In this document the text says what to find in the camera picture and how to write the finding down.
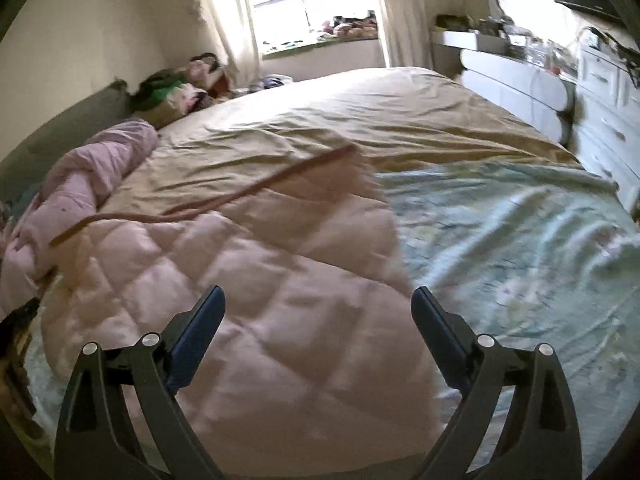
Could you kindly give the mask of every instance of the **pink quilt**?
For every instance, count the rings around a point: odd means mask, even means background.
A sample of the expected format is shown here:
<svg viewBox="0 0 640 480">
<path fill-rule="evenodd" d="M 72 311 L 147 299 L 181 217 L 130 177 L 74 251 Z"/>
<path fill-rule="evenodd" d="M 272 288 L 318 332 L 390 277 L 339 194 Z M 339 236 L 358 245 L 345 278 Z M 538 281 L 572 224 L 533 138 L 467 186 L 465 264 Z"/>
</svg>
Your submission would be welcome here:
<svg viewBox="0 0 640 480">
<path fill-rule="evenodd" d="M 156 130 L 134 119 L 101 131 L 60 158 L 10 235 L 0 273 L 0 319 L 40 296 L 53 265 L 50 241 L 95 214 L 157 143 Z"/>
<path fill-rule="evenodd" d="M 131 345 L 223 288 L 225 319 L 177 400 L 224 472 L 327 474 L 433 445 L 434 363 L 394 215 L 353 146 L 199 209 L 98 215 L 54 244 L 42 334 L 60 378 L 85 343 Z"/>
</svg>

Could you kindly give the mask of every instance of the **metal screw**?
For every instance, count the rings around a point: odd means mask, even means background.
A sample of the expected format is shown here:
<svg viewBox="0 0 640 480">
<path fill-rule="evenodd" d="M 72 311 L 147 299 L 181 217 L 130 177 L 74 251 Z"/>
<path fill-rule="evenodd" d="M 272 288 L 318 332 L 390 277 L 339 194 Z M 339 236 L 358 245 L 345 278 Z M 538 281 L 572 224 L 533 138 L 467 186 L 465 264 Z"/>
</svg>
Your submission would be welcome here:
<svg viewBox="0 0 640 480">
<path fill-rule="evenodd" d="M 158 334 L 155 333 L 150 333 L 150 334 L 146 334 L 143 338 L 142 338 L 142 344 L 144 346 L 155 346 L 158 344 L 158 341 L 160 341 L 160 336 Z"/>
<path fill-rule="evenodd" d="M 478 337 L 478 344 L 484 348 L 491 348 L 495 345 L 495 339 L 490 335 L 482 334 Z"/>
<path fill-rule="evenodd" d="M 84 355 L 91 355 L 95 353 L 97 349 L 98 349 L 98 345 L 96 343 L 87 343 L 82 347 L 82 353 Z"/>
<path fill-rule="evenodd" d="M 551 345 L 548 345 L 546 343 L 542 343 L 542 345 L 539 346 L 538 350 L 540 350 L 541 354 L 544 355 L 553 355 L 554 354 L 554 349 Z"/>
</svg>

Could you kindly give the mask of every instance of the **dresser drawer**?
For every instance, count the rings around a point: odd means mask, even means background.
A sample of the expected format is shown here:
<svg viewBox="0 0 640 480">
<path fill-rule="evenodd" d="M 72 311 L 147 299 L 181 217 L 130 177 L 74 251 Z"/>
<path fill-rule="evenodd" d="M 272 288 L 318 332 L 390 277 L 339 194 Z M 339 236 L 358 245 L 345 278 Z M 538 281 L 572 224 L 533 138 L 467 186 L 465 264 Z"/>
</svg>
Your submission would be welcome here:
<svg viewBox="0 0 640 480">
<path fill-rule="evenodd" d="M 640 128 L 623 121 L 588 92 L 578 93 L 574 122 L 586 127 L 616 156 L 640 174 Z"/>
<path fill-rule="evenodd" d="M 629 213 L 634 211 L 640 193 L 640 177 L 584 128 L 574 126 L 570 150 L 589 173 L 613 180 L 618 185 L 616 194 L 620 203 Z"/>
<path fill-rule="evenodd" d="M 618 111 L 640 135 L 640 89 L 636 89 L 629 74 L 620 74 Z"/>
<path fill-rule="evenodd" d="M 592 91 L 607 104 L 615 107 L 618 102 L 620 70 L 613 63 L 581 51 L 580 86 Z"/>
</svg>

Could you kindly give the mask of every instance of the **wrinkled fabric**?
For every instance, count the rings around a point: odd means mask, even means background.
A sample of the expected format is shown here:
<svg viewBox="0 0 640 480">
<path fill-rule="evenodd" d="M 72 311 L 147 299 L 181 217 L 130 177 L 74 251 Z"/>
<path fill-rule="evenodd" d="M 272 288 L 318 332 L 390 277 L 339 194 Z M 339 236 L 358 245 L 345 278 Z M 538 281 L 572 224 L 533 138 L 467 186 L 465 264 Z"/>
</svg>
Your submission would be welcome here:
<svg viewBox="0 0 640 480">
<path fill-rule="evenodd" d="M 434 364 L 393 213 L 353 146 L 197 210 L 104 218 L 56 241 L 42 334 L 59 377 L 87 341 L 131 345 L 215 284 L 225 319 L 177 399 L 222 470 L 326 474 L 431 447 Z"/>
<path fill-rule="evenodd" d="M 379 175 L 414 286 L 505 346 L 551 344 L 567 377 L 584 477 L 640 402 L 640 232 L 585 171 L 461 163 Z M 438 381 L 445 424 L 460 395 Z M 475 466 L 504 424 L 505 390 Z"/>
<path fill-rule="evenodd" d="M 94 214 L 157 143 L 158 133 L 148 123 L 130 120 L 60 158 L 11 233 L 0 274 L 0 312 L 8 314 L 40 295 L 53 266 L 50 241 Z"/>
<path fill-rule="evenodd" d="M 444 76 L 372 68 L 247 95 L 171 124 L 104 210 L 158 214 L 209 200 L 348 141 L 385 173 L 487 159 L 579 167 L 562 146 Z"/>
</svg>

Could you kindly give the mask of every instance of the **windowsill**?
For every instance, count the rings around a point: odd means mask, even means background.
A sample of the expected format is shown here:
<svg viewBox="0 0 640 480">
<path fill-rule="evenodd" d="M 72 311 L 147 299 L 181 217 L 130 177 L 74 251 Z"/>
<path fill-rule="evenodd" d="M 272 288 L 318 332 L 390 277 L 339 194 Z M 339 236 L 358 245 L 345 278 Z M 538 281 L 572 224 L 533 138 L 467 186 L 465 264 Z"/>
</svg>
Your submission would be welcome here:
<svg viewBox="0 0 640 480">
<path fill-rule="evenodd" d="M 295 56 L 296 54 L 302 54 L 303 52 L 309 52 L 315 48 L 321 48 L 323 46 L 329 46 L 336 43 L 351 43 L 351 41 L 367 41 L 367 40 L 379 40 L 379 37 L 375 38 L 336 38 L 335 36 L 327 40 L 315 40 L 294 43 L 289 46 L 279 46 L 277 50 L 268 50 L 262 53 L 263 59 L 277 59 L 279 57 Z"/>
</svg>

